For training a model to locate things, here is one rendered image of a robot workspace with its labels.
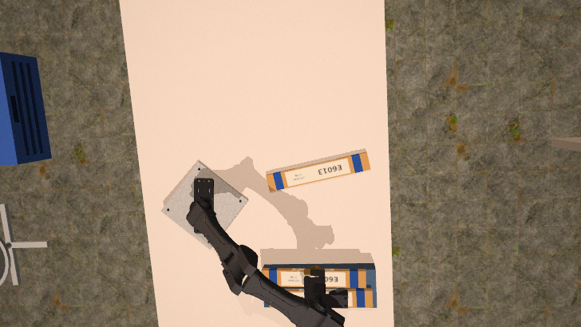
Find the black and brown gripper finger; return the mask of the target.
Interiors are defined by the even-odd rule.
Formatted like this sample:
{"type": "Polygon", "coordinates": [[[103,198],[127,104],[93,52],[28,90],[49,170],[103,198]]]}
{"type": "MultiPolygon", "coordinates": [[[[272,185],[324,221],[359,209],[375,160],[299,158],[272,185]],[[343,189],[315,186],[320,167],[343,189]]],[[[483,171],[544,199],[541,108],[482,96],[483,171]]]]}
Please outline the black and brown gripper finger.
{"type": "Polygon", "coordinates": [[[315,269],[315,270],[324,270],[324,269],[323,269],[323,268],[321,268],[320,266],[312,266],[311,268],[305,268],[305,269],[304,269],[304,274],[305,274],[305,275],[310,275],[310,270],[311,270],[311,269],[314,269],[314,268],[317,268],[317,269],[315,269]]]}

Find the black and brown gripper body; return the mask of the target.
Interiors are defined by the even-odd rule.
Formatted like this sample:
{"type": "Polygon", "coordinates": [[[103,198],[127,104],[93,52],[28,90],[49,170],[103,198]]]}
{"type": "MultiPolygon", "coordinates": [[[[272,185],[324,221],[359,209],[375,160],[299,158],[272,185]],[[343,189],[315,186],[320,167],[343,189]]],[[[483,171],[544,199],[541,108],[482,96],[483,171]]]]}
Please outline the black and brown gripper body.
{"type": "MultiPolygon", "coordinates": [[[[304,298],[308,294],[317,294],[313,292],[314,283],[325,283],[325,270],[310,270],[310,276],[304,277],[304,298]],[[318,276],[313,278],[311,276],[318,276]]],[[[320,298],[322,298],[319,294],[317,294],[320,298]]]]}

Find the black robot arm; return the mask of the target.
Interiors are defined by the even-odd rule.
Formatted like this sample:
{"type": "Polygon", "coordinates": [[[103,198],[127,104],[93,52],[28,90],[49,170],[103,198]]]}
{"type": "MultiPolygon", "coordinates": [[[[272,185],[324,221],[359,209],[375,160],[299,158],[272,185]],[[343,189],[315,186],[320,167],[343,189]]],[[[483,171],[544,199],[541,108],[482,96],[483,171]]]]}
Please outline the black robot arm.
{"type": "Polygon", "coordinates": [[[194,201],[189,210],[188,223],[214,247],[232,293],[239,296],[242,291],[266,302],[296,327],[344,327],[345,318],[331,308],[348,309],[348,290],[342,287],[326,294],[325,283],[314,283],[313,292],[322,298],[317,294],[304,298],[267,278],[257,269],[258,255],[250,247],[235,243],[220,226],[214,212],[214,179],[194,179],[194,201]],[[243,282],[246,275],[249,276],[243,282]]]}

